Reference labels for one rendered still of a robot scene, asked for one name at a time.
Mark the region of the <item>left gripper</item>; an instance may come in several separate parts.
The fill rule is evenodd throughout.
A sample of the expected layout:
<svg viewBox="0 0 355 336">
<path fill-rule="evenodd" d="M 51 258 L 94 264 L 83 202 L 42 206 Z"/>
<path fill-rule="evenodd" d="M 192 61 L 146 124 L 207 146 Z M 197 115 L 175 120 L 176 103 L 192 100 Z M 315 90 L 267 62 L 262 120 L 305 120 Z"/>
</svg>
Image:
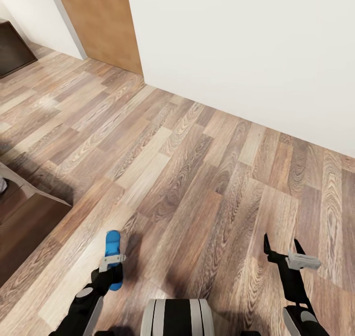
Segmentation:
<svg viewBox="0 0 355 336">
<path fill-rule="evenodd" d="M 94 282 L 96 279 L 104 279 L 108 284 L 108 289 L 112 284 L 121 283 L 123 281 L 123 266 L 113 266 L 107 271 L 99 272 L 98 269 L 92 271 L 91 279 Z"/>
</svg>

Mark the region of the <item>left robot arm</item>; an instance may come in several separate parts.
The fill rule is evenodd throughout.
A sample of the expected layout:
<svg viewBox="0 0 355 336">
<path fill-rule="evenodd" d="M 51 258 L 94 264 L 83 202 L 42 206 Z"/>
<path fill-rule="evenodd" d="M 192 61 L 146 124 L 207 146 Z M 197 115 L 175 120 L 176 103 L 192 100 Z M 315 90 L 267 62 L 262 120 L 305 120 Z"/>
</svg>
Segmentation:
<svg viewBox="0 0 355 336">
<path fill-rule="evenodd" d="M 100 268 L 91 273 L 92 282 L 74 294 L 68 315 L 48 336 L 92 336 L 103 309 L 103 297 L 112 284 L 123 281 L 123 266 L 110 264 L 125 259 L 123 254 L 101 257 Z"/>
</svg>

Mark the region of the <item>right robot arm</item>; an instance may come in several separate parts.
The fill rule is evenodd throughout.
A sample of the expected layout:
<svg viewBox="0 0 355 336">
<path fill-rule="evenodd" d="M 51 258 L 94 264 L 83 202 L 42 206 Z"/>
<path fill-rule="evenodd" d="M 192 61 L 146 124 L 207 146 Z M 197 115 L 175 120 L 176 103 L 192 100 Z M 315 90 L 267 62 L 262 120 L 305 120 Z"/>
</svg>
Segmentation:
<svg viewBox="0 0 355 336">
<path fill-rule="evenodd" d="M 264 235 L 264 252 L 269 262 L 277 263 L 286 300 L 295 302 L 283 309 L 284 322 L 291 336 L 330 336 L 319 324 L 307 297 L 299 269 L 318 269 L 322 265 L 317 257 L 306 255 L 298 240 L 294 239 L 298 253 L 279 254 L 270 248 L 267 233 Z M 300 303 L 307 304 L 302 308 Z"/>
</svg>

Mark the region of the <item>sandal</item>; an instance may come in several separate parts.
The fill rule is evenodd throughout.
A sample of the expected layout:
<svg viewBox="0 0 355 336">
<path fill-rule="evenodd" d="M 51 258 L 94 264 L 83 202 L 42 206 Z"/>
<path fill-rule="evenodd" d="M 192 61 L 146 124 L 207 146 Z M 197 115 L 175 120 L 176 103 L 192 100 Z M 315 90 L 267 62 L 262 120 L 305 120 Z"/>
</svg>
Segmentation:
<svg viewBox="0 0 355 336">
<path fill-rule="evenodd" d="M 106 235 L 106 252 L 105 257 L 120 254 L 120 233 L 117 230 L 109 231 Z M 120 263 L 110 264 L 111 267 L 118 266 Z M 117 291 L 121 288 L 121 283 L 115 283 L 110 286 L 110 290 Z"/>
</svg>

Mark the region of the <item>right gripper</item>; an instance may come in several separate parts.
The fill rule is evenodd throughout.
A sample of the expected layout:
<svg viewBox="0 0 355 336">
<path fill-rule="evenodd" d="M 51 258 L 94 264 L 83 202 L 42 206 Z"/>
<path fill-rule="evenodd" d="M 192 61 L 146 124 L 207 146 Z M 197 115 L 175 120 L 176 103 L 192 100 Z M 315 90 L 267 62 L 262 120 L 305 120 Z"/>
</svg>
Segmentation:
<svg viewBox="0 0 355 336">
<path fill-rule="evenodd" d="M 300 243 L 298 242 L 298 240 L 296 238 L 294 239 L 294 242 L 295 242 L 297 252 L 299 254 L 305 255 L 303 248 L 301 247 Z M 294 282 L 298 282 L 298 283 L 301 283 L 302 285 L 304 285 L 300 271 L 293 270 L 288 266 L 287 261 L 285 259 L 285 257 L 288 257 L 288 255 L 279 254 L 279 253 L 277 253 L 277 251 L 271 250 L 267 233 L 265 233 L 265 235 L 264 235 L 264 252 L 266 254 L 268 254 L 267 260 L 269 262 L 277 263 L 279 273 L 280 273 L 281 282 L 294 281 Z"/>
</svg>

